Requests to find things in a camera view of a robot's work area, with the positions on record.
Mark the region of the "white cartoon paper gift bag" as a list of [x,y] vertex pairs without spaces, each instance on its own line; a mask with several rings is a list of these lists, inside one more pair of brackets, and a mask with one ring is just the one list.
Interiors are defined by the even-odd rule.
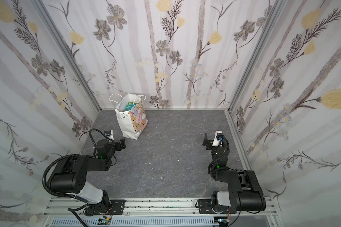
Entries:
[[[118,124],[125,138],[137,140],[148,124],[143,102],[146,100],[144,95],[127,94],[111,94],[110,102],[116,103],[115,113]],[[123,112],[128,102],[136,103],[134,112]]]

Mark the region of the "teal snack packet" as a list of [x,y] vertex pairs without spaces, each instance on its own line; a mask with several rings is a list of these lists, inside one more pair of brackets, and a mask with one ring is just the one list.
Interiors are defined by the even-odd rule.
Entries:
[[135,107],[136,103],[128,102],[127,105],[124,107],[123,112],[134,112]]

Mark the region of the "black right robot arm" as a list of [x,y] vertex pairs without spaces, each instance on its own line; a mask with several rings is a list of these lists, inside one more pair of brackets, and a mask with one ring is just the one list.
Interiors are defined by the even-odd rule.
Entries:
[[266,209],[263,190],[254,171],[227,166],[230,145],[221,131],[215,132],[212,140],[205,133],[202,143],[211,151],[212,161],[207,167],[208,175],[217,182],[227,184],[226,191],[214,191],[210,201],[197,202],[200,213],[230,213],[239,211],[257,214]]

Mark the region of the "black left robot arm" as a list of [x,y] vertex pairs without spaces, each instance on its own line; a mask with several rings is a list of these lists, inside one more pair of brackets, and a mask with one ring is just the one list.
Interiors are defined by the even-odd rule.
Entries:
[[125,138],[119,142],[104,139],[95,144],[95,154],[72,154],[51,163],[42,176],[43,188],[52,196],[84,202],[84,215],[107,215],[114,208],[108,193],[87,181],[88,172],[108,171],[115,165],[115,153],[126,148]]

